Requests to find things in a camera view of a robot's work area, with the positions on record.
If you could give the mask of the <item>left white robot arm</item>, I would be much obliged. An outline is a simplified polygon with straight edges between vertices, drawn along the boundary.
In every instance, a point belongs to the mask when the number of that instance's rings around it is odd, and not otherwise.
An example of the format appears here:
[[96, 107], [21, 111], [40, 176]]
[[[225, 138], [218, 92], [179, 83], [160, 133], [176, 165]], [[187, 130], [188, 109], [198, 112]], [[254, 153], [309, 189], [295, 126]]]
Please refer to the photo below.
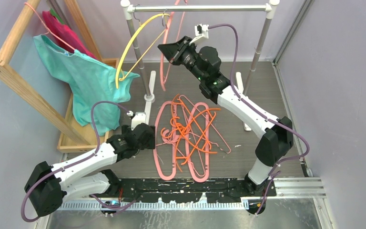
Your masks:
[[68, 200], [92, 194], [116, 196], [121, 191], [121, 181], [103, 167], [129, 159], [141, 150], [155, 149], [155, 134], [153, 125], [123, 125], [120, 135], [112, 135], [87, 153], [53, 165], [46, 161], [37, 164], [25, 185], [22, 208], [29, 200], [40, 218]]

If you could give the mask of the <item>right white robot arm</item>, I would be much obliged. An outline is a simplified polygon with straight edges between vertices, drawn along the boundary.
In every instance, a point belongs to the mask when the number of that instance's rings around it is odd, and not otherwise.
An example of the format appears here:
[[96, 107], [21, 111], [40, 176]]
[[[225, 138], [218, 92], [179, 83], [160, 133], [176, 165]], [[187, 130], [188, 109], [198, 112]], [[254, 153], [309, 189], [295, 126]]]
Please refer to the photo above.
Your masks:
[[229, 110], [247, 124], [260, 139], [256, 161], [245, 176], [245, 189], [251, 196], [259, 195], [274, 165], [293, 147], [293, 123], [284, 116], [278, 118], [253, 103], [238, 91], [221, 71], [217, 49], [204, 46], [199, 51], [190, 37], [177, 42], [159, 44], [157, 48], [172, 65], [183, 65], [197, 80], [205, 98]]

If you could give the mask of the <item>pink metal-hook hanger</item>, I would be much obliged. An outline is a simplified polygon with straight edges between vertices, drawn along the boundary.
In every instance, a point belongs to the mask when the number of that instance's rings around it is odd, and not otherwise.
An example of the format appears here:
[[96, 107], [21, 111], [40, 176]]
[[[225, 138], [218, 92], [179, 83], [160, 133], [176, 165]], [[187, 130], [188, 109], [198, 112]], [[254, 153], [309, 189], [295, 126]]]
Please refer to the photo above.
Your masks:
[[[170, 27], [171, 27], [172, 21], [174, 19], [174, 14], [175, 14], [175, 12], [172, 11], [170, 13], [170, 16], [164, 16], [165, 19], [162, 20], [162, 22], [164, 23], [164, 26], [165, 26], [162, 45], [168, 44], [167, 41], [168, 41]], [[180, 32], [181, 32], [184, 16], [185, 16], [185, 11], [183, 11], [182, 17], [181, 17], [181, 20], [179, 23], [179, 28], [178, 28], [178, 32], [177, 32], [177, 36], [176, 36], [176, 42], [179, 41], [179, 39], [180, 39], [179, 37], [180, 37]], [[160, 61], [159, 74], [160, 74], [161, 88], [164, 92], [166, 91], [165, 84], [167, 82], [170, 67], [172, 65], [170, 62], [170, 58], [168, 57], [169, 54], [170, 54], [170, 52], [167, 51], [166, 49], [161, 49], [161, 61]]]

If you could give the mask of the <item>orange plastic hanger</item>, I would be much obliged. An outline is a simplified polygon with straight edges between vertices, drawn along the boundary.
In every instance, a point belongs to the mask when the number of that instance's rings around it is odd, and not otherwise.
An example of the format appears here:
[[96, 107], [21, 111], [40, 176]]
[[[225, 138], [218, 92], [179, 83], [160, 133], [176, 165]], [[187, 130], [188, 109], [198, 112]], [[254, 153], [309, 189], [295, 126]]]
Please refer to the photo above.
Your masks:
[[212, 150], [210, 127], [220, 108], [210, 108], [206, 103], [192, 103], [185, 95], [177, 94], [171, 100], [171, 129], [160, 130], [163, 144], [172, 146], [172, 163], [182, 172], [181, 166], [193, 170], [193, 177], [209, 175], [209, 156]]

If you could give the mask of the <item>yellow hanger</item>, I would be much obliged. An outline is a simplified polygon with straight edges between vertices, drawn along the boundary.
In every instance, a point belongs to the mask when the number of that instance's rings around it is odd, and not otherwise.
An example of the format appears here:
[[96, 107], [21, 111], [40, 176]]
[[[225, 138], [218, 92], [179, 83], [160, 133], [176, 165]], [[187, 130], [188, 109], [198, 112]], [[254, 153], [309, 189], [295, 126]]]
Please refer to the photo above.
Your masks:
[[141, 33], [141, 31], [150, 23], [152, 22], [153, 20], [157, 19], [157, 18], [161, 18], [161, 22], [166, 22], [166, 19], [164, 18], [167, 18], [169, 19], [171, 17], [170, 14], [168, 13], [158, 13], [158, 14], [155, 14], [153, 15], [152, 17], [150, 17], [149, 19], [147, 19], [144, 23], [142, 23], [140, 25], [140, 27], [136, 30], [136, 32], [133, 33], [133, 35], [131, 36], [130, 40], [128, 41], [122, 55], [121, 55], [121, 58], [119, 59], [119, 64], [118, 64], [118, 68], [116, 69], [116, 74], [115, 74], [115, 87], [116, 89], [119, 89], [119, 84], [121, 81], [124, 81], [128, 75], [131, 73], [132, 71], [132, 68], [126, 73], [126, 74], [123, 74], [121, 73], [122, 71], [122, 65], [124, 63], [124, 60], [125, 60], [125, 57], [126, 55], [128, 54], [128, 51], [130, 49], [130, 47], [133, 45], [133, 42], [136, 41], [136, 38], [138, 37], [138, 35]]

